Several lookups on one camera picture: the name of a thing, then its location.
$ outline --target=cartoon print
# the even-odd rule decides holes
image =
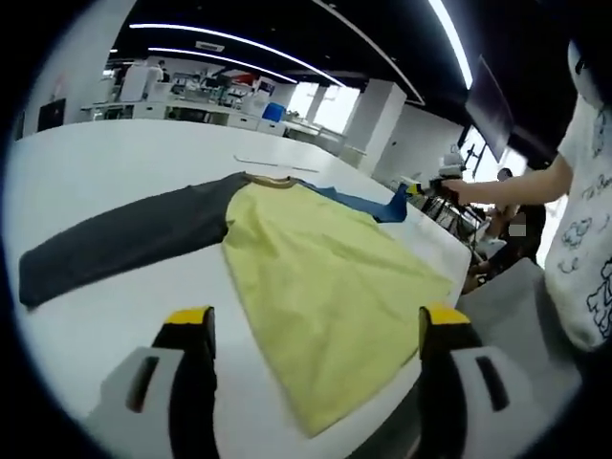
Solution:
[[[603,151],[605,146],[605,125],[607,124],[607,116],[605,110],[601,110],[595,120],[593,133],[593,158],[597,158]]]
[[[609,108],[601,109],[593,126],[593,158],[597,158],[605,148],[606,140],[612,136],[612,121]]]
[[[601,277],[603,283],[586,298],[586,306],[600,329],[601,336],[607,339],[612,330],[612,256],[603,264]]]
[[[570,228],[563,233],[561,242],[563,245],[570,250],[575,250],[582,244],[582,238],[591,228],[593,219],[591,217],[580,220],[579,222],[573,222]]]
[[[608,213],[607,216],[605,217],[605,223],[603,224],[603,226],[600,228],[598,232],[602,232],[603,230],[608,228],[609,223],[610,223],[610,214]]]
[[[559,270],[564,274],[571,274],[579,269],[578,258],[575,256],[571,263],[561,261],[557,264]]]
[[[597,181],[593,185],[587,187],[582,192],[582,199],[590,201],[595,196],[599,196],[603,191],[607,190],[611,186],[612,177],[606,177],[605,175],[600,174],[597,178]]]

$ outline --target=blue bin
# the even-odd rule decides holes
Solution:
[[[279,122],[283,118],[283,113],[285,113],[285,107],[279,103],[270,102],[266,107],[266,110],[264,110],[264,114],[261,118],[264,120]]]

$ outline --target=ceiling light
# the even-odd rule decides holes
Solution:
[[[344,24],[346,27],[348,27],[351,31],[353,31],[358,36],[360,36],[363,41],[365,41],[368,45],[370,45],[372,47],[372,49],[374,49],[374,51],[376,51],[391,66],[391,68],[393,70],[395,70],[395,72],[400,76],[400,78],[404,81],[404,83],[408,86],[408,88],[410,88],[410,91],[412,91],[412,93],[416,96],[416,100],[413,100],[412,98],[407,98],[406,101],[408,101],[410,103],[414,103],[416,105],[425,106],[425,101],[423,100],[423,97],[419,94],[419,92],[416,90],[416,88],[410,82],[410,80],[406,77],[406,75],[404,75],[404,72],[402,72],[402,70],[391,59],[391,57],[389,57],[381,49],[381,47],[379,45],[377,45],[372,40],[372,38],[367,36],[360,28],[358,28],[355,24],[353,24],[351,21],[349,21],[346,17],[344,17],[342,14],[340,14],[338,11],[336,11],[335,10],[336,5],[334,5],[334,4],[327,5],[322,0],[312,0],[312,1],[316,5],[319,5],[321,8],[323,8],[324,10],[329,12],[331,15],[336,17],[337,20],[342,22],[342,24]]]
[[[461,46],[461,40],[459,39],[459,35],[455,30],[455,26],[450,20],[448,11],[444,7],[442,0],[429,0],[429,4],[435,11],[438,19],[442,23],[442,27],[444,27],[444,30],[447,33],[450,46],[452,46],[452,50],[455,51],[455,57],[457,57],[457,62],[459,62],[459,68],[461,69],[463,80],[466,82],[466,87],[469,89],[473,81],[473,78],[471,77],[470,65],[468,64],[466,53],[463,51],[463,46]]]
[[[297,57],[293,57],[292,55],[287,55],[269,46],[262,45],[261,43],[257,43],[256,41],[248,40],[247,38],[242,38],[240,36],[232,35],[230,33],[217,32],[217,31],[212,31],[210,29],[202,29],[199,27],[179,26],[176,24],[130,24],[130,29],[171,29],[171,30],[177,30],[177,31],[208,33],[209,35],[221,36],[223,38],[228,38],[230,40],[235,40],[241,43],[246,43],[248,45],[252,45],[257,48],[260,48],[262,50],[266,50],[270,53],[274,53],[275,55],[280,55],[281,57],[285,57],[286,59],[289,59],[303,67],[306,67],[307,69],[312,70],[313,72],[321,75],[322,77],[326,77],[327,79],[332,81],[334,84],[337,84],[338,86],[346,87],[344,83],[342,83],[341,81],[338,81],[333,76],[327,75],[325,72],[317,69],[316,67],[313,67],[310,64],[307,64],[303,60],[299,60]]]
[[[278,74],[277,72],[273,72],[272,70],[262,69],[261,67],[257,67],[256,65],[248,64],[240,60],[230,59],[229,57],[223,57],[221,55],[209,55],[207,53],[198,53],[196,51],[188,51],[188,50],[176,50],[174,48],[149,48],[149,51],[159,51],[162,53],[178,53],[180,55],[198,55],[201,57],[207,57],[209,59],[225,60],[226,62],[231,62],[233,64],[242,65],[243,67],[250,67],[260,72],[264,72],[266,74],[273,75],[277,78],[281,78],[286,81],[289,81],[290,83],[297,83],[297,81],[295,81],[294,79],[289,78],[288,76]]]

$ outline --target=person's hand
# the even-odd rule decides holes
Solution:
[[[464,206],[465,204],[476,202],[475,193],[473,192],[472,184],[466,184],[463,180],[444,180],[442,186],[453,190],[459,195],[459,204]]]

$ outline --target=yellow shirt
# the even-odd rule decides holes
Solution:
[[[257,343],[309,436],[379,392],[418,346],[418,310],[450,281],[370,215],[312,190],[250,184],[225,256]]]

